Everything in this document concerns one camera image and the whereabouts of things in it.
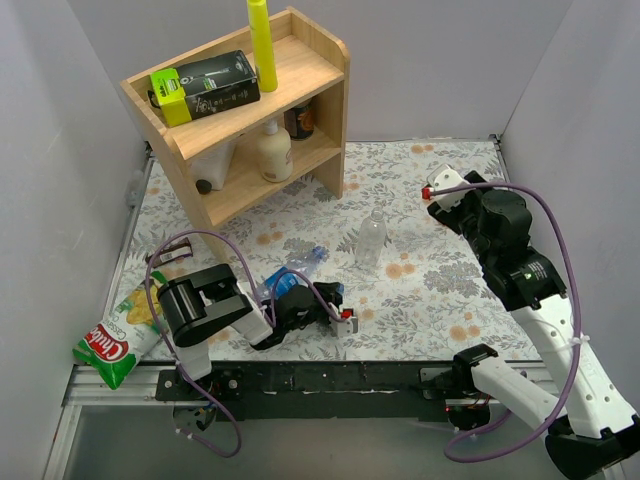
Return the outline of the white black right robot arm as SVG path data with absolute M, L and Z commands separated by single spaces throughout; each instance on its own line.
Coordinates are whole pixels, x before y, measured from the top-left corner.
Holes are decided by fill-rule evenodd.
M 507 182 L 462 176 L 444 164 L 427 178 L 429 215 L 469 244 L 489 290 L 524 330 L 559 390 L 552 395 L 510 367 L 491 347 L 458 352 L 430 390 L 502 403 L 542 438 L 568 479 L 588 479 L 639 451 L 639 415 L 619 393 L 582 331 L 575 278 L 560 277 L 530 244 L 526 200 L 539 195 Z

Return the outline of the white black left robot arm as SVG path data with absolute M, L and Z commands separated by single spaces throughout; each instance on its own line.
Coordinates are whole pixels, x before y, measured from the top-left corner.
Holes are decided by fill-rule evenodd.
M 179 364 L 178 387 L 193 400 L 205 398 L 213 386 L 208 340 L 230 327 L 258 351 L 268 350 L 294 330 L 313 323 L 353 333 L 354 311 L 342 310 L 338 282 L 301 284 L 283 268 L 272 275 L 271 290 L 257 304 L 239 285 L 227 264 L 179 277 L 160 287 L 157 301 L 169 325 Z

